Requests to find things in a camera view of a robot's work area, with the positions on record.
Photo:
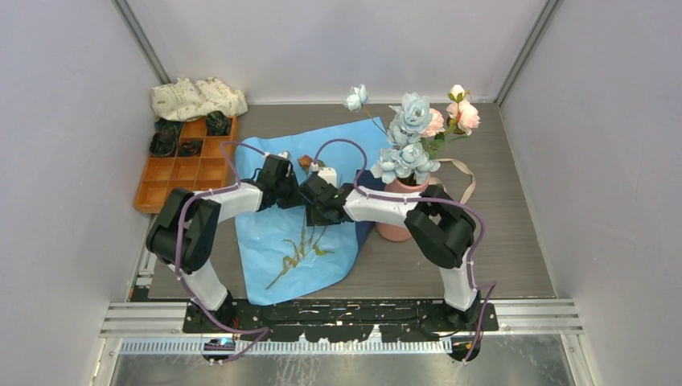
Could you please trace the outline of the orange rose stem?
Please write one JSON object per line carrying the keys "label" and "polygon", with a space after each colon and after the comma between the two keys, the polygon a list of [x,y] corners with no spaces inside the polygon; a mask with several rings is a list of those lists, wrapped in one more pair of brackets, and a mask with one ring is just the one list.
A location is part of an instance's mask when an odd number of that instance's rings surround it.
{"label": "orange rose stem", "polygon": [[[307,154],[304,154],[298,159],[298,164],[303,169],[306,177],[310,174],[312,162],[313,158]],[[324,236],[326,230],[327,228],[324,228],[319,236],[315,236],[315,228],[312,228],[312,230],[308,232],[306,230],[306,222],[303,223],[298,246],[297,262],[304,260],[310,253],[313,253],[317,257],[332,254],[332,251],[321,249],[318,246],[318,243]]]}
{"label": "orange rose stem", "polygon": [[[318,229],[317,227],[315,227],[315,226],[307,227],[306,226],[306,230],[308,232],[311,231],[312,228],[315,228],[315,233],[316,233],[316,230]],[[265,287],[266,290],[269,290],[282,276],[286,275],[290,270],[295,269],[298,266],[298,264],[303,261],[302,260],[300,262],[297,262],[298,246],[300,243],[300,237],[301,237],[301,232],[300,232],[298,242],[295,242],[294,240],[291,240],[291,239],[283,239],[282,240],[283,242],[287,243],[291,247],[291,249],[293,250],[293,254],[285,255],[282,258],[282,269],[281,269],[280,273]]]}

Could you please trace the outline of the flower bouquet blue paper wrap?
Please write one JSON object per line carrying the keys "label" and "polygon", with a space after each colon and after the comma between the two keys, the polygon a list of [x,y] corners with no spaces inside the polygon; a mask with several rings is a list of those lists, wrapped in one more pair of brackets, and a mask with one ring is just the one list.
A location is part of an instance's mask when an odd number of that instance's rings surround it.
{"label": "flower bouquet blue paper wrap", "polygon": [[[381,123],[363,120],[330,126],[298,135],[278,138],[251,137],[236,149],[236,169],[241,178],[253,175],[264,159],[262,152],[278,154],[289,151],[299,182],[306,179],[298,159],[304,154],[317,156],[332,167],[341,183],[349,183],[363,165],[363,156],[374,163],[380,149],[388,144],[377,129]],[[321,249],[332,254],[317,257],[310,253],[295,269],[282,276],[270,289],[265,287],[280,273],[282,258],[293,254],[283,239],[298,242],[306,209],[303,206],[280,209],[272,206],[257,213],[235,218],[247,298],[257,306],[269,306],[311,294],[344,279],[350,272],[373,228],[373,222],[344,223],[317,227],[315,236],[327,230],[319,241]]]}

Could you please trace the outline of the light blue flower stem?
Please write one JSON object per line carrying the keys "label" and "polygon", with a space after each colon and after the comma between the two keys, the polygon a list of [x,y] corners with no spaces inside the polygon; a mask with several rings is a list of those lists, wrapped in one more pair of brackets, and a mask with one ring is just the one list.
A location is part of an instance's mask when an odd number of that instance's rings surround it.
{"label": "light blue flower stem", "polygon": [[444,118],[415,92],[406,93],[391,110],[393,119],[387,127],[380,127],[389,147],[380,150],[371,173],[385,184],[397,180],[405,186],[425,184],[440,167],[429,154],[427,140],[445,131]]}

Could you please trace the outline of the beige ribbon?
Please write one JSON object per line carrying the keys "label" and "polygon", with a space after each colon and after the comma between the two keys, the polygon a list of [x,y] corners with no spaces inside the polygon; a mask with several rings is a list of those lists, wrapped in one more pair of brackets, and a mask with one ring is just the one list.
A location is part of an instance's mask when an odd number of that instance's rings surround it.
{"label": "beige ribbon", "polygon": [[444,171],[440,175],[431,175],[429,185],[439,186],[446,193],[455,193],[461,204],[468,203],[477,187],[474,172],[467,164],[454,158],[438,158],[437,161]]}

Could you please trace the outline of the pink peony flower stem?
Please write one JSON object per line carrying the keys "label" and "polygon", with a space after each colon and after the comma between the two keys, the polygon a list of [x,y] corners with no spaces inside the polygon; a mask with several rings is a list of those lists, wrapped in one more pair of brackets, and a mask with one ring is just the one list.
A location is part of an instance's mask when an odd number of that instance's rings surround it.
{"label": "pink peony flower stem", "polygon": [[480,124],[478,109],[469,101],[470,91],[455,84],[447,96],[450,103],[443,114],[431,109],[432,120],[421,134],[421,144],[435,159],[451,142],[468,138]]}

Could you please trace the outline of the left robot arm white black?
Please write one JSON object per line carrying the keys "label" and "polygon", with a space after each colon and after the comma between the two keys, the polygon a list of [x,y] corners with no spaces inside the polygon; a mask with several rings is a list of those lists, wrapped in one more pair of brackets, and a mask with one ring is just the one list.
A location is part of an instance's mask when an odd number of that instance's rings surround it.
{"label": "left robot arm white black", "polygon": [[244,213],[299,205],[298,181],[290,154],[269,154],[253,179],[217,191],[175,188],[149,230],[146,248],[187,284],[195,303],[203,303],[203,321],[216,332],[235,319],[232,294],[220,282],[210,255],[219,223]]}

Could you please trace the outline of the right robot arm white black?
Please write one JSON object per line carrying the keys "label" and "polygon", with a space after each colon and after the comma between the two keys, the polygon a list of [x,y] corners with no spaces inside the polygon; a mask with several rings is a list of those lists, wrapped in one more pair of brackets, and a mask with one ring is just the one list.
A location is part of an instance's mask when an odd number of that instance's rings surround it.
{"label": "right robot arm white black", "polygon": [[445,191],[431,185],[424,191],[389,193],[345,183],[335,187],[314,172],[298,188],[308,225],[373,222],[409,232],[425,258],[439,268],[447,321],[464,331],[481,312],[480,290],[470,257],[476,223]]}

